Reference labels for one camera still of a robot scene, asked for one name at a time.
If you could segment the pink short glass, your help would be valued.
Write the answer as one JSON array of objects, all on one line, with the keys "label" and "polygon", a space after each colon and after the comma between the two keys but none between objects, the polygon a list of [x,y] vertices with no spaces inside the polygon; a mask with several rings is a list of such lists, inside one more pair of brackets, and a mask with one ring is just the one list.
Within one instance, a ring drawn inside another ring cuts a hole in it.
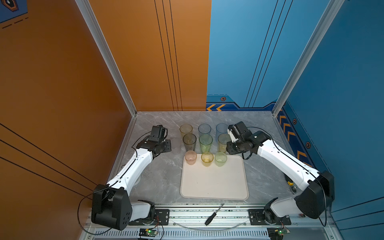
[{"label": "pink short glass", "polygon": [[185,161],[188,165],[194,165],[197,160],[197,153],[195,151],[187,151],[185,154]]}]

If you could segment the green short glass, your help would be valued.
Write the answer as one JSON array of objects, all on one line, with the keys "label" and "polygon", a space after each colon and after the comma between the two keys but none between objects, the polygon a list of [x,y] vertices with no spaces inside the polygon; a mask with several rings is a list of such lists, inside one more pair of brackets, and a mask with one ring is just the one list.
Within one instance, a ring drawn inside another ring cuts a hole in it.
[{"label": "green short glass", "polygon": [[215,164],[218,167],[222,167],[227,162],[227,155],[223,152],[218,152],[215,154]]}]

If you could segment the yellow short glass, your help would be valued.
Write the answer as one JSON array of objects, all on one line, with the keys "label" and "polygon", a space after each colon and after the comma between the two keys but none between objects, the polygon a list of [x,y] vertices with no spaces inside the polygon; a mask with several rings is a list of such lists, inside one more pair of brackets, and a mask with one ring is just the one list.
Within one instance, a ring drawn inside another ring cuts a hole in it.
[{"label": "yellow short glass", "polygon": [[214,155],[211,152],[204,152],[201,155],[201,160],[205,167],[209,167],[214,160]]}]

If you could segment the yellow tall glass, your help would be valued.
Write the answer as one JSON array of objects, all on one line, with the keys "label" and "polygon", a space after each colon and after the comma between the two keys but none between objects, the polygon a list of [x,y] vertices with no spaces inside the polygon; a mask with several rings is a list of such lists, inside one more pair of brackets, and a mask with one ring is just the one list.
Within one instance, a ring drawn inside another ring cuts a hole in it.
[{"label": "yellow tall glass", "polygon": [[229,134],[220,134],[218,137],[218,151],[222,153],[227,152],[227,143],[231,142],[231,137]]}]

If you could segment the dark smoky tall glass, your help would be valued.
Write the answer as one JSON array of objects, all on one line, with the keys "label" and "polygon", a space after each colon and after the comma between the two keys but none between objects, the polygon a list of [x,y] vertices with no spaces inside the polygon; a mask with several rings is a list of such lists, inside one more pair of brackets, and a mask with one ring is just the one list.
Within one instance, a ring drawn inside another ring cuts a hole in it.
[{"label": "dark smoky tall glass", "polygon": [[195,151],[196,142],[197,142],[197,137],[192,133],[186,134],[183,137],[183,143],[184,143],[184,146],[185,146],[187,152],[188,151]]}]

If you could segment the blue tall glass back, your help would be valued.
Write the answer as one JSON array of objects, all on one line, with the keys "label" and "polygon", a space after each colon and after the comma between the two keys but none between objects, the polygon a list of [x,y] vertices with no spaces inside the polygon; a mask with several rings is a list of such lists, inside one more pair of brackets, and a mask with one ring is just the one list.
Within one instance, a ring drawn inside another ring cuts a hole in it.
[{"label": "blue tall glass back", "polygon": [[216,125],[216,134],[219,136],[221,134],[227,134],[228,125],[225,123],[219,123]]}]

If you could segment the amber tall glass back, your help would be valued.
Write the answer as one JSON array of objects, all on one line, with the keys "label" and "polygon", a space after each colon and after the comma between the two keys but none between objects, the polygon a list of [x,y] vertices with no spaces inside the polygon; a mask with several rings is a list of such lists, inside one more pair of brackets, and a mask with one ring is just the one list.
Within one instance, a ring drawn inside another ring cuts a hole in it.
[{"label": "amber tall glass back", "polygon": [[181,133],[181,136],[182,138],[186,135],[186,134],[191,134],[193,132],[193,126],[190,125],[190,124],[183,124],[180,126],[180,133]]}]

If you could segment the grey-blue tall glass back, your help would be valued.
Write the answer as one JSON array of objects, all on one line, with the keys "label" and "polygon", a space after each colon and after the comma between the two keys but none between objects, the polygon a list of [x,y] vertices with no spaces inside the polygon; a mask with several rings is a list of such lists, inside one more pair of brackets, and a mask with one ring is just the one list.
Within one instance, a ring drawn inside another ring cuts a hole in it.
[{"label": "grey-blue tall glass back", "polygon": [[199,131],[199,135],[201,136],[201,135],[205,135],[205,134],[210,134],[211,133],[211,131],[212,131],[212,128],[211,128],[211,126],[209,125],[209,124],[201,124],[201,125],[199,125],[199,127],[198,127],[198,131]]}]

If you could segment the left green circuit board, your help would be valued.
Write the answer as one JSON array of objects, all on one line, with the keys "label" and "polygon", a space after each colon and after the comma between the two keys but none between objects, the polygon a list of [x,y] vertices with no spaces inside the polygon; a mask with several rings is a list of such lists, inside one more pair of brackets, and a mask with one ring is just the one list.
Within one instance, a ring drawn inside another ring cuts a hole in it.
[{"label": "left green circuit board", "polygon": [[159,237],[159,231],[153,229],[140,229],[138,234],[139,240],[154,240]]}]

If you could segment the green circuit board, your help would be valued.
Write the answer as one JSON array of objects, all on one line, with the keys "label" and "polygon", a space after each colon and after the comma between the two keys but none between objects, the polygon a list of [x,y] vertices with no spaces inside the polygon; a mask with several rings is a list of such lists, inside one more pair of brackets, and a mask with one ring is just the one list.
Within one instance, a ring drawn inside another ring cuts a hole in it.
[{"label": "green circuit board", "polygon": [[140,229],[138,234],[139,240],[154,240],[159,237],[159,231],[153,229]]},{"label": "green circuit board", "polygon": [[283,240],[290,231],[286,229],[267,229],[270,240]]}]

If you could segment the right green circuit board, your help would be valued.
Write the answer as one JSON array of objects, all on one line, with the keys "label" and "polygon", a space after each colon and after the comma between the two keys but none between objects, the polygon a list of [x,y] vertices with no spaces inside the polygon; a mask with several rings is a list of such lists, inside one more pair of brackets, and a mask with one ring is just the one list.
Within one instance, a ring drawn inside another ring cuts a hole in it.
[{"label": "right green circuit board", "polygon": [[267,229],[270,240],[283,240],[290,231],[286,229]]}]

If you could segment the red handled ratchet wrench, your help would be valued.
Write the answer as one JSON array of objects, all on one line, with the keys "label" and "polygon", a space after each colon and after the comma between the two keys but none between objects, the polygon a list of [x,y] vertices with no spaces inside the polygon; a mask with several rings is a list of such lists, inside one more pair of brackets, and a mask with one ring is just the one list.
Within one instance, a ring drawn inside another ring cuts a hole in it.
[{"label": "red handled ratchet wrench", "polygon": [[291,192],[293,194],[296,194],[297,193],[297,187],[296,186],[291,186]]}]

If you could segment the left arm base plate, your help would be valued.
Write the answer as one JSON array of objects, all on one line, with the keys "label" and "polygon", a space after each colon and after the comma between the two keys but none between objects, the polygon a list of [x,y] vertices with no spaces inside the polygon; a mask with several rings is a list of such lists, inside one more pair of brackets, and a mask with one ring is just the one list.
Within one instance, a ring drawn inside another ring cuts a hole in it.
[{"label": "left arm base plate", "polygon": [[149,215],[140,219],[140,221],[144,225],[156,224],[158,221],[164,226],[167,226],[170,218],[170,210],[169,209],[155,209],[151,210]]}]

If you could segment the aluminium front rail frame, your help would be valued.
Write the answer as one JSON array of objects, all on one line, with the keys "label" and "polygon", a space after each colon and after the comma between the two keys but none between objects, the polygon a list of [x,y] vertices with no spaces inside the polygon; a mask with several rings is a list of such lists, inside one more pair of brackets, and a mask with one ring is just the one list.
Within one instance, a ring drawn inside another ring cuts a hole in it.
[{"label": "aluminium front rail frame", "polygon": [[152,222],[136,220],[123,230],[91,223],[82,227],[81,240],[341,240],[329,213],[320,219],[303,214],[268,224],[261,205],[157,205]]}]

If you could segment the black handled screwdriver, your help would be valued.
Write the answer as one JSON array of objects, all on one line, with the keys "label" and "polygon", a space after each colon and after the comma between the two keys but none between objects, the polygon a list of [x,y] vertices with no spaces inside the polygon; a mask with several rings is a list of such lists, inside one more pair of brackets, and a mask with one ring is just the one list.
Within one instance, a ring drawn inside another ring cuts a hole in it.
[{"label": "black handled screwdriver", "polygon": [[216,217],[217,213],[221,210],[221,208],[222,208],[223,206],[224,206],[224,204],[221,204],[220,207],[219,207],[217,210],[215,210],[215,211],[212,213],[211,216],[209,216],[209,217],[207,218],[207,220],[205,221],[205,225],[206,225],[206,226],[208,226],[208,225],[212,222],[212,220]]}]

